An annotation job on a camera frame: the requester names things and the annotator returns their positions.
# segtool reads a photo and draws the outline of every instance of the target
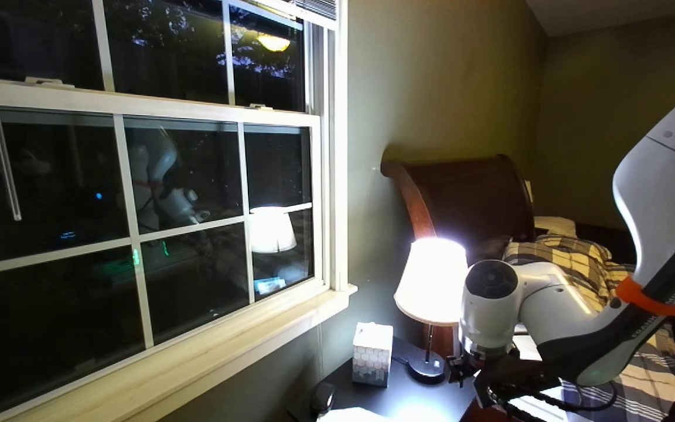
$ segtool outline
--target patterned bedspread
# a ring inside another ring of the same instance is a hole
[[[613,293],[613,287],[629,275],[629,267],[612,261],[612,253],[593,242],[541,235],[536,242],[510,242],[504,261],[510,265],[556,262],[564,269],[567,282],[599,310]],[[657,422],[664,419],[675,401],[675,343],[667,324],[660,325],[633,356],[630,367],[613,382],[619,399],[599,412],[578,412],[567,419],[606,419],[606,422]],[[612,388],[583,389],[564,384],[562,399],[581,403],[612,397]]]

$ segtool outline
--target window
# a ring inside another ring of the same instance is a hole
[[[0,0],[0,417],[336,288],[333,63],[292,4]]]

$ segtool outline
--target wall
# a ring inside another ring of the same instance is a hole
[[[620,227],[612,173],[675,105],[675,18],[548,39],[535,200]]]
[[[408,224],[377,172],[394,157],[448,160],[508,152],[530,168],[541,30],[523,0],[350,2],[350,276],[351,308],[169,415],[286,419],[282,408],[350,359],[356,322],[419,324],[392,303]]]

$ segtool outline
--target tissue box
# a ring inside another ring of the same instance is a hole
[[[353,382],[384,388],[392,370],[392,325],[358,324],[353,336]]]

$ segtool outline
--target sleigh bed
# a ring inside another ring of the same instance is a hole
[[[404,164],[381,163],[408,212],[412,238],[440,235],[467,247],[469,262],[495,259],[510,265],[552,262],[593,313],[613,299],[633,262],[613,262],[606,247],[581,239],[570,219],[535,216],[533,200],[507,154]],[[562,412],[541,401],[518,399],[538,419],[664,419],[675,403],[675,343],[667,324],[651,336],[606,388],[576,389],[564,382],[560,401],[604,411]]]

